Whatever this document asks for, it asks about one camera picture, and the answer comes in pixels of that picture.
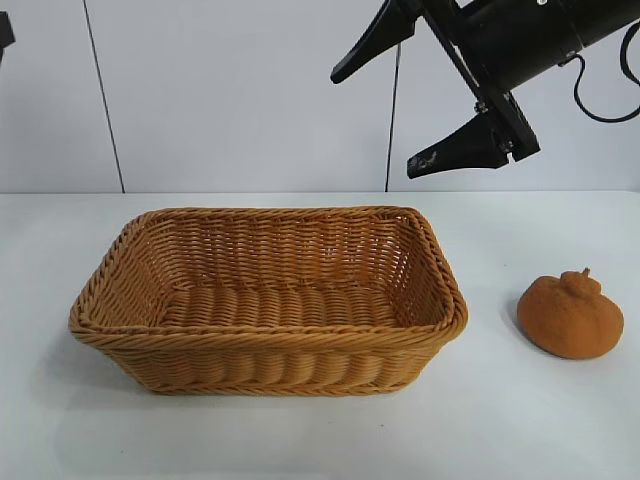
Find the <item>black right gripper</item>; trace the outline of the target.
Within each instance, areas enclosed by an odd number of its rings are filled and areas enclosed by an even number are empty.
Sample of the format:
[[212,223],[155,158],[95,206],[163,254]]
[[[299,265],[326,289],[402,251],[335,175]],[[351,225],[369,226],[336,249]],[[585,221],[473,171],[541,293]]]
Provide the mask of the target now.
[[540,146],[512,91],[580,47],[558,1],[386,0],[334,66],[339,84],[415,33],[423,15],[476,98],[475,116],[407,161],[409,179],[460,169],[498,169]]

